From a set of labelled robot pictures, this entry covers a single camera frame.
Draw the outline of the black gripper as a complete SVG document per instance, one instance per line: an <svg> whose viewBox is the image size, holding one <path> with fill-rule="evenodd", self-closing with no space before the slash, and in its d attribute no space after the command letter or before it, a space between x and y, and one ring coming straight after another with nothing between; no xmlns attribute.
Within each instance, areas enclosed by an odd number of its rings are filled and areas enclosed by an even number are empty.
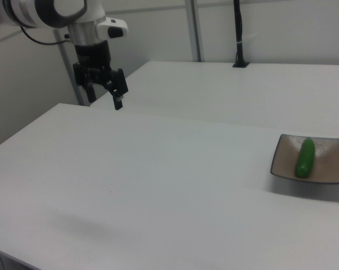
<svg viewBox="0 0 339 270"><path fill-rule="evenodd" d="M111 95L115 110L123 107L122 99L128 86L122 69L111 70L111 55L107 41L90 46L75 45L78 62L73 65L76 85L81 86L90 103L97 100L93 82L101 82Z"/></svg>

